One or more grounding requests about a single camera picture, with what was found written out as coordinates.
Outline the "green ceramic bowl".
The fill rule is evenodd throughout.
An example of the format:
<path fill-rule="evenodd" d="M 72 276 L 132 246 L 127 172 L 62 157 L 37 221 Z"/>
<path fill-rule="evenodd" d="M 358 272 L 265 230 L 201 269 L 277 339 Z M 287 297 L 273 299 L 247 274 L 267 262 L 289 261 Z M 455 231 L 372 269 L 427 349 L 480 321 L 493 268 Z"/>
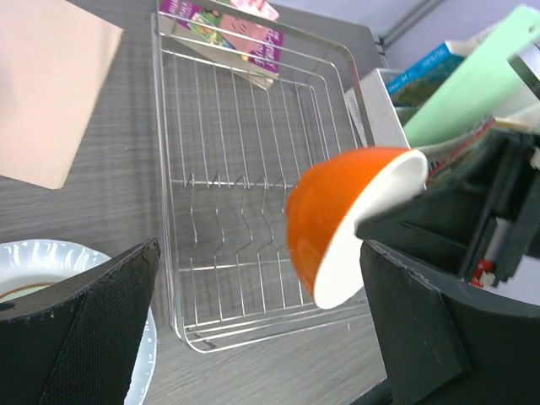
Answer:
<path fill-rule="evenodd" d="M 2 294 L 0 302 L 3 303 L 10 300 L 15 300 L 19 297 L 25 296 L 27 294 L 33 294 L 41 289 L 45 289 L 50 286 L 51 286 L 51 283 L 36 283 L 36 284 L 20 287 L 17 289 L 13 289 L 11 291 L 8 291 L 5 294 Z"/>

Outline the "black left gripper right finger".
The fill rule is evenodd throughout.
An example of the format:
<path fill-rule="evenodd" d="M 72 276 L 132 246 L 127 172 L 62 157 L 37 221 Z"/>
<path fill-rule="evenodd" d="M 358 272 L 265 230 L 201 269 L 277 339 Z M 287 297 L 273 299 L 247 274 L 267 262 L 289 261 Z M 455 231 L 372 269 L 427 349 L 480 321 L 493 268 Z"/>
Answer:
<path fill-rule="evenodd" d="M 360 266 L 394 404 L 537 404 L 539 308 L 376 242 Z"/>

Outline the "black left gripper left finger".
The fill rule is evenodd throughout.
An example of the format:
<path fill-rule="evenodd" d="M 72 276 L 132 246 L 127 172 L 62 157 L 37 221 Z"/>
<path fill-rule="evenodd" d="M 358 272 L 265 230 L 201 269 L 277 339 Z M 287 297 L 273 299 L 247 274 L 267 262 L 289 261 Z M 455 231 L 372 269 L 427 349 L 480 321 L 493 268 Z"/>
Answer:
<path fill-rule="evenodd" d="M 1 303 L 2 403 L 125 404 L 159 256 L 149 239 Z"/>

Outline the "orange white ceramic bowl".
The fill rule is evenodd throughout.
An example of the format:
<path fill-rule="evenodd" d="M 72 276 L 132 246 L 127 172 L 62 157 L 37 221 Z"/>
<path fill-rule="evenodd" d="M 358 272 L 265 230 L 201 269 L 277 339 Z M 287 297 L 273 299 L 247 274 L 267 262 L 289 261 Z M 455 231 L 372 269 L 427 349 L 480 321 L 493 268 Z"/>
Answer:
<path fill-rule="evenodd" d="M 307 170 L 286 206 L 287 247 L 315 305 L 335 308 L 364 286 L 359 223 L 420 194 L 429 162 L 417 149 L 357 148 Z"/>

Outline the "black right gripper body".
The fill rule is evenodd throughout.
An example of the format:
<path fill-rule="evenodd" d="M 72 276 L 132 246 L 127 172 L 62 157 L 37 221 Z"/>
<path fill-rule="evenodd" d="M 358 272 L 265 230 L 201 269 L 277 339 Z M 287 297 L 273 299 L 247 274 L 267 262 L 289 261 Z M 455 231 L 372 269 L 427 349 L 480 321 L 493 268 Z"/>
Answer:
<path fill-rule="evenodd" d="M 496 283 L 516 273 L 524 255 L 539 244 L 539 136 L 496 130 L 462 164 L 468 186 L 486 192 L 459 277 Z"/>

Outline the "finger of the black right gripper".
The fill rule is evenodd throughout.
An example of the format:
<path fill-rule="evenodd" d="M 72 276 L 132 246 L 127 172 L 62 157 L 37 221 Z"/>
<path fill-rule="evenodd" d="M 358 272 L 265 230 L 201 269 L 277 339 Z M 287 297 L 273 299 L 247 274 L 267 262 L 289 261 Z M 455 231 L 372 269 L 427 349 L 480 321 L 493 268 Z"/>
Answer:
<path fill-rule="evenodd" d="M 494 194 L 505 150 L 505 140 L 477 148 L 419 196 L 361 221 L 356 236 L 443 273 L 472 273 L 497 232 Z"/>

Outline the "metal wire dish rack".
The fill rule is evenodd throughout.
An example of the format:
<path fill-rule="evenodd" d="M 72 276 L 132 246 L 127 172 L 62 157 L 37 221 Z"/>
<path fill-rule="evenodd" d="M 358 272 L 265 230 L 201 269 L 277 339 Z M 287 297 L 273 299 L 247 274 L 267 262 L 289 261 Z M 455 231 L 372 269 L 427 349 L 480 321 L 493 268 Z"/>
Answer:
<path fill-rule="evenodd" d="M 366 316 L 361 294 L 321 310 L 286 247 L 285 205 L 312 165 L 367 144 L 353 121 L 352 52 L 338 22 L 282 8 L 250 53 L 224 44 L 215 1 L 152 17 L 170 324 L 201 354 Z"/>

